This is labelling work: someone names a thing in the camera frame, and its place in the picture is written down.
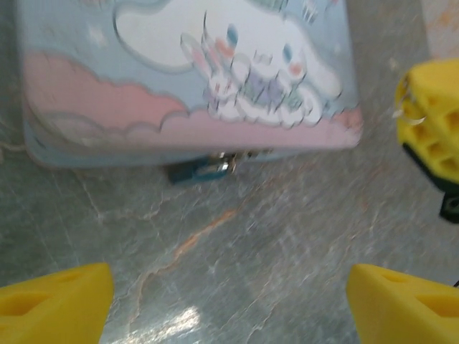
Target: gray marble floor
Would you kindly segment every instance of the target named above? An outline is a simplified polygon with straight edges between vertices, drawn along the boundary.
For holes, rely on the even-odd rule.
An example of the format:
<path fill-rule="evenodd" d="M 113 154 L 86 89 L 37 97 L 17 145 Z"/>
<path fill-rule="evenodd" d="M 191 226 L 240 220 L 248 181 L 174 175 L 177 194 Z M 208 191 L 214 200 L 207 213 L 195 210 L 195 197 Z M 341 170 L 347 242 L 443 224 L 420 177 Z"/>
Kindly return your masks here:
<path fill-rule="evenodd" d="M 0 286 L 108 262 L 101 343 L 357 343 L 345 284 L 358 262 L 453 284 L 459 227 L 395 139 L 400 73 L 428 58 L 418 0 L 348 0 L 361 145 L 171 187 L 156 168 L 0 165 Z M 0 0 L 0 139 L 22 141 L 13 1 Z"/>

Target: pastel cloud illustration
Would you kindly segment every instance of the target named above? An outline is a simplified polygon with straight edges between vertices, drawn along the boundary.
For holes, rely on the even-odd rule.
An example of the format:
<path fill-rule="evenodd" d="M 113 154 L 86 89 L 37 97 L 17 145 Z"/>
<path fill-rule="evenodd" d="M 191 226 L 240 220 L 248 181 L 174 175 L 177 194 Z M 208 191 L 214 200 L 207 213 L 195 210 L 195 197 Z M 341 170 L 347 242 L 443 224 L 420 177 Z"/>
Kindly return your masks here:
<path fill-rule="evenodd" d="M 361 135 L 358 108 L 337 120 L 290 130 L 227 123 L 204 109 L 189 113 L 176 98 L 142 85 L 98 80 L 82 65 L 42 52 L 25 57 L 24 88 L 28 106 L 46 129 L 91 148 L 345 148 Z"/>

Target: yellow plastic piece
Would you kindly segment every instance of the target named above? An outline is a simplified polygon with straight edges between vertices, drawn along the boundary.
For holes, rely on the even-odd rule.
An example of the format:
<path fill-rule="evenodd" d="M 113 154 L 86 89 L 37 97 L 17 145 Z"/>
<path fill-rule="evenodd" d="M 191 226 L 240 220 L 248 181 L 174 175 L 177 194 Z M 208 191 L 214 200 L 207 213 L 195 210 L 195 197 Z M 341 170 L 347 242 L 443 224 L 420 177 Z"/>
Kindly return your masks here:
<path fill-rule="evenodd" d="M 97 344 L 113 299 L 107 264 L 0 289 L 1 344 Z"/>
<path fill-rule="evenodd" d="M 397 120 L 398 140 L 407 143 L 439 178 L 459 183 L 459 59 L 413 67 L 399 83 L 397 106 L 419 125 Z M 411 97 L 402 100 L 407 90 Z"/>
<path fill-rule="evenodd" d="M 347 296 L 362 344 L 459 343 L 459 290 L 381 267 L 351 269 Z"/>

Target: cartoon character illustration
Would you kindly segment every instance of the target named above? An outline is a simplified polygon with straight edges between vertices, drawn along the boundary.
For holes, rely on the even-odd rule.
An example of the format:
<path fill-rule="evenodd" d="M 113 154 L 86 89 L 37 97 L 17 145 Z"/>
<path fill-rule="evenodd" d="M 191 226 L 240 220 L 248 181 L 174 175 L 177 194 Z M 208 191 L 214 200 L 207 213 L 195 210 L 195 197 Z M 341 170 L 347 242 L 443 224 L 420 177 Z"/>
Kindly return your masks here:
<path fill-rule="evenodd" d="M 230 121 L 242 120 L 235 107 L 238 87 L 230 73 L 225 70 L 218 55 L 214 53 L 207 56 L 201 44 L 185 34 L 181 38 L 181 48 L 201 75 L 208 80 L 204 98 L 209 103 L 207 107 L 209 114 Z"/>
<path fill-rule="evenodd" d="M 319 57 L 301 20 L 267 10 L 264 2 L 196 0 L 188 6 L 188 0 L 170 0 L 151 9 L 122 5 L 115 27 L 128 50 L 165 72 L 199 66 L 197 55 L 183 42 L 201 42 L 202 54 L 221 61 L 219 70 L 227 68 L 225 76 L 238 86 L 234 103 L 220 101 L 221 110 L 214 111 L 223 120 L 243 118 L 287 128 L 315 125 L 323 112 L 316 91 L 325 99 L 337 98 L 341 82 Z M 215 71 L 198 68 L 212 85 Z M 209 108 L 215 108 L 212 102 Z M 230 104 L 237 114 L 223 111 Z"/>

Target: blue cartoon eye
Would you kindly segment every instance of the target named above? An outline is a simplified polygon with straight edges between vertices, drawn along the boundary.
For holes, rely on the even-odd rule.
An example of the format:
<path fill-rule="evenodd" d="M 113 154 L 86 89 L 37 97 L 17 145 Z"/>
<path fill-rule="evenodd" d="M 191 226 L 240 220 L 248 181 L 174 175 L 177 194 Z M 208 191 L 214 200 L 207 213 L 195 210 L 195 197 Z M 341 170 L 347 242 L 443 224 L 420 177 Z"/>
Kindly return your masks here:
<path fill-rule="evenodd" d="M 283 56 L 284 56 L 285 62 L 287 62 L 287 63 L 292 62 L 293 52 L 292 52 L 292 48 L 291 48 L 291 46 L 289 44 L 286 44 L 284 46 Z"/>
<path fill-rule="evenodd" d="M 237 35 L 237 30 L 234 25 L 228 26 L 227 31 L 227 40 L 231 47 L 235 48 L 237 46 L 237 40 L 239 39 Z"/>

